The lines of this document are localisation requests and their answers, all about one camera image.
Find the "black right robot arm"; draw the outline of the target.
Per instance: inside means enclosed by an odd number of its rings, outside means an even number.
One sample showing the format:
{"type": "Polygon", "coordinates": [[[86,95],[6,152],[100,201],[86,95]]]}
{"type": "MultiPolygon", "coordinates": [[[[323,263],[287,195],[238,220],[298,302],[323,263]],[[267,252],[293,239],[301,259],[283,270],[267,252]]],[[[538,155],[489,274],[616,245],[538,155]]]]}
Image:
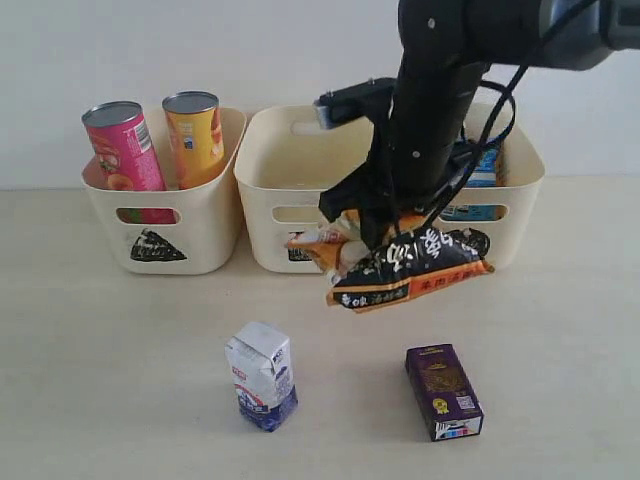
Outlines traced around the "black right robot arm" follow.
{"type": "Polygon", "coordinates": [[[465,117],[495,64],[586,71],[616,51],[639,46],[635,1],[402,1],[403,48],[395,77],[325,93],[320,125],[359,118],[373,125],[364,162],[319,198],[334,221],[358,213],[361,237],[378,247],[406,213],[434,220],[466,185],[494,138],[484,128],[461,148],[465,117]]]}

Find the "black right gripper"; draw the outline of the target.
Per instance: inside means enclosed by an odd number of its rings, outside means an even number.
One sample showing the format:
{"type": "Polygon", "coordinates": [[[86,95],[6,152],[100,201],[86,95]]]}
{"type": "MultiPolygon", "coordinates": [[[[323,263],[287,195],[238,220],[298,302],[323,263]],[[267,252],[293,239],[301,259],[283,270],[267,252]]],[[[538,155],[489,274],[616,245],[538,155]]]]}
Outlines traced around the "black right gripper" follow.
{"type": "Polygon", "coordinates": [[[403,61],[395,78],[369,80],[376,143],[367,167],[320,194],[324,217],[333,222],[358,210],[360,238],[370,250],[400,235],[402,211],[428,205],[447,182],[454,143],[486,70],[484,62],[457,62],[416,73],[403,61]]]}

